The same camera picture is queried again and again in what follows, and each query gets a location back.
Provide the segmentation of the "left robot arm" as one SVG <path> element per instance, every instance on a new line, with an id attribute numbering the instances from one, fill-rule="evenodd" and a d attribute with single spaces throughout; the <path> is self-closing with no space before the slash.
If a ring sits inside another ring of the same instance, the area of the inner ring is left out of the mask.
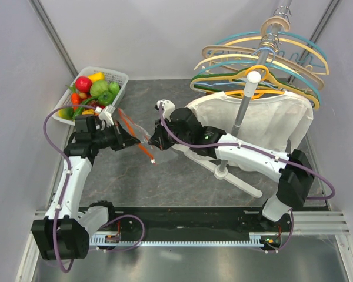
<path id="1" fill-rule="evenodd" d="M 31 232 L 44 260 L 83 259 L 91 237 L 102 228 L 113 230 L 117 216 L 112 203 L 100 201 L 79 212 L 85 181 L 101 149 L 114 151 L 139 144 L 118 121 L 106 123 L 94 115 L 75 119 L 75 131 L 63 151 L 66 159 L 54 199 L 43 219 L 34 220 Z"/>

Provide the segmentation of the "orange carrot toy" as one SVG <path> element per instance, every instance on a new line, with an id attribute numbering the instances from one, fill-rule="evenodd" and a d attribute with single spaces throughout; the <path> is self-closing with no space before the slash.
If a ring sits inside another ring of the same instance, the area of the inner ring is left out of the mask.
<path id="1" fill-rule="evenodd" d="M 75 105 L 79 105 L 81 103 L 81 97 L 77 92 L 73 92 L 71 94 L 71 103 L 75 106 Z"/>

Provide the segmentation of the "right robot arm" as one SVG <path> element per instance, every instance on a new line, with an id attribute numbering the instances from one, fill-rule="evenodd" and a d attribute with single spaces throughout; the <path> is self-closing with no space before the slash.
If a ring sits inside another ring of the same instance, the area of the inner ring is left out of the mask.
<path id="1" fill-rule="evenodd" d="M 191 109 L 175 108 L 166 100 L 155 108 L 160 118 L 150 145 L 160 150 L 178 149 L 201 161 L 231 162 L 277 182 L 277 192 L 266 200 L 257 218 L 262 230 L 273 230 L 284 214 L 304 205 L 314 175 L 302 151 L 275 152 L 252 145 L 222 129 L 202 125 Z"/>

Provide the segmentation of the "clear zip top bag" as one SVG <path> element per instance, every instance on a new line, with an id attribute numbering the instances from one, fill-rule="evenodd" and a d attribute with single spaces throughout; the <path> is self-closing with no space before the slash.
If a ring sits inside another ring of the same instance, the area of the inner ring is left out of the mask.
<path id="1" fill-rule="evenodd" d="M 128 132 L 133 137 L 139 139 L 139 149 L 148 157 L 153 165 L 170 162 L 178 157 L 178 154 L 173 150 L 161 151 L 154 145 L 149 145 L 150 134 L 140 125 L 136 124 L 121 108 L 118 108 L 117 112 Z"/>

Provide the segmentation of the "small green fruit toy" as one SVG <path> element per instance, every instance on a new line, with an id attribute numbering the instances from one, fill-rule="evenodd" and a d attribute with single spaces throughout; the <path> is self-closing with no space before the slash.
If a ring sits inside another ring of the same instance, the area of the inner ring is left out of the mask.
<path id="1" fill-rule="evenodd" d="M 113 94 L 113 95 L 117 95 L 119 93 L 119 91 L 121 90 L 120 85 L 117 82 L 111 82 L 109 84 L 109 91 Z"/>

